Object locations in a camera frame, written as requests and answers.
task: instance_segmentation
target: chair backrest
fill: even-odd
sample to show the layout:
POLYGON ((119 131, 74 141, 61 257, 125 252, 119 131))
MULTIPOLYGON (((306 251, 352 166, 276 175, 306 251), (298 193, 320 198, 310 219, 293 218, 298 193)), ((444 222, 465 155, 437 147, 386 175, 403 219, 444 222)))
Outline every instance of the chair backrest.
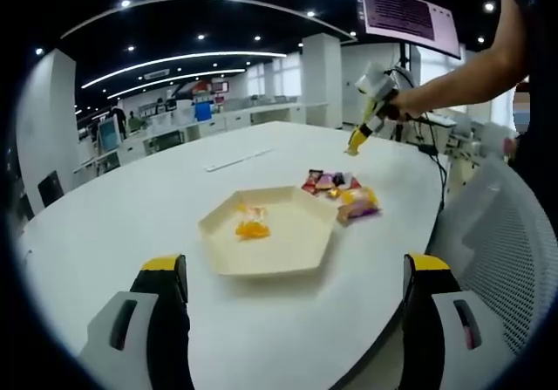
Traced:
POLYGON ((37 185, 37 188, 45 208, 64 196, 64 191, 60 186, 60 180, 58 179, 56 170, 50 172, 49 175, 37 185))
POLYGON ((533 191, 504 161, 486 159, 440 214, 429 253, 476 292, 519 352, 558 289, 558 246, 533 191))

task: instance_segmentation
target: hexagonal tray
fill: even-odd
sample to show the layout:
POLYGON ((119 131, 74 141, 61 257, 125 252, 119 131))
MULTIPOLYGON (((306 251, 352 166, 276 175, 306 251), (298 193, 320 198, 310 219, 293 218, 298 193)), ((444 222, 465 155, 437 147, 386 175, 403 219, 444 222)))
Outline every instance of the hexagonal tray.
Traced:
POLYGON ((199 222, 213 271, 230 276, 268 276, 317 268, 336 223, 337 209, 299 187, 237 191, 199 222), (239 204, 264 207, 271 232, 241 240, 239 204))

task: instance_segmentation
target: hand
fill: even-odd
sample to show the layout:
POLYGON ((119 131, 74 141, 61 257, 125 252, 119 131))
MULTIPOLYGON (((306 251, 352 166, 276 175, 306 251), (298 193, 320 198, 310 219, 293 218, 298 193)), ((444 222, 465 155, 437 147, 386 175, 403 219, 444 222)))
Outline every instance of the hand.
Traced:
POLYGON ((408 120, 407 115, 412 118, 416 119, 422 112, 413 109, 412 106, 412 89, 399 92, 398 96, 396 96, 391 103, 396 106, 399 110, 399 122, 405 122, 408 120))

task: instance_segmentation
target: ceiling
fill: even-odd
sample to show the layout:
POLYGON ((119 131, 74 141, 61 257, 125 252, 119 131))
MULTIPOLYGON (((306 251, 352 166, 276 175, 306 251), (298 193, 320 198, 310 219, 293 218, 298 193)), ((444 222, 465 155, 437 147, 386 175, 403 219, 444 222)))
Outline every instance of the ceiling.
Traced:
MULTIPOLYGON (((76 102, 84 109, 80 118, 106 106, 108 93, 119 92, 145 83, 138 76, 162 68, 170 68, 169 77, 179 74, 217 69, 245 67, 265 58, 204 58, 187 62, 153 65, 100 82, 88 89, 80 87, 109 72, 145 61, 203 51, 272 51, 297 50, 302 38, 326 32, 342 41, 348 37, 303 17, 252 4, 217 0, 176 0, 151 3, 120 10, 60 37, 72 27, 106 10, 119 6, 121 0, 35 0, 40 3, 40 19, 33 19, 27 30, 34 45, 46 51, 59 48, 78 63, 76 102), (203 40, 197 36, 204 34, 203 40), (259 42, 254 36, 259 35, 259 42), (127 46, 133 45, 134 51, 127 46)), ((357 20, 356 0, 257 0, 292 10, 314 10, 316 17, 343 31, 356 31, 359 43, 385 42, 385 38, 367 36, 357 20)), ((498 12, 487 14, 483 3, 489 0, 426 0, 453 12, 461 43, 477 51, 493 40, 498 12), (479 44, 478 36, 486 42, 479 44)), ((490 0, 497 4, 499 0, 490 0)))

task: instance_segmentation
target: candy wrapper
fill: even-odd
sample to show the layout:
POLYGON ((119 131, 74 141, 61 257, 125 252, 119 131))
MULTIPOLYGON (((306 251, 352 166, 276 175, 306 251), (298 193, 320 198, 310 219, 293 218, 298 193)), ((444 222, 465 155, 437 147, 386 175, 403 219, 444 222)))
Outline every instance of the candy wrapper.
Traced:
POLYGON ((344 204, 352 204, 353 202, 366 201, 378 205, 378 199, 368 187, 351 188, 341 193, 341 199, 344 204))
POLYGON ((308 172, 308 179, 306 180, 306 182, 303 185, 303 189, 306 192, 310 192, 311 194, 317 194, 317 189, 316 189, 316 185, 318 183, 318 181, 320 180, 320 178, 323 175, 323 170, 309 170, 308 172))
POLYGON ((339 188, 332 188, 327 192, 327 197, 331 198, 332 200, 336 200, 341 195, 341 189, 339 188))
POLYGON ((316 184, 316 189, 318 191, 327 191, 335 187, 333 183, 333 174, 323 174, 316 184))
POLYGON ((379 211, 374 202, 356 201, 352 204, 345 204, 337 210, 337 221, 343 226, 348 226, 356 218, 371 216, 379 211))
POLYGON ((346 174, 343 175, 343 187, 344 189, 354 189, 354 188, 361 188, 362 185, 360 184, 360 182, 357 181, 357 178, 355 178, 351 172, 348 172, 346 174))
POLYGON ((333 183, 335 184, 336 187, 338 187, 339 185, 344 185, 345 184, 345 177, 341 172, 336 172, 333 175, 333 183))
POLYGON ((344 205, 337 211, 337 220, 347 226, 356 218, 371 216, 379 211, 378 199, 371 188, 352 188, 341 192, 344 205))
POLYGON ((267 211, 261 207, 249 207, 239 205, 238 210, 241 211, 242 221, 236 228, 236 235, 241 240, 261 239, 270 235, 269 227, 265 223, 267 211))

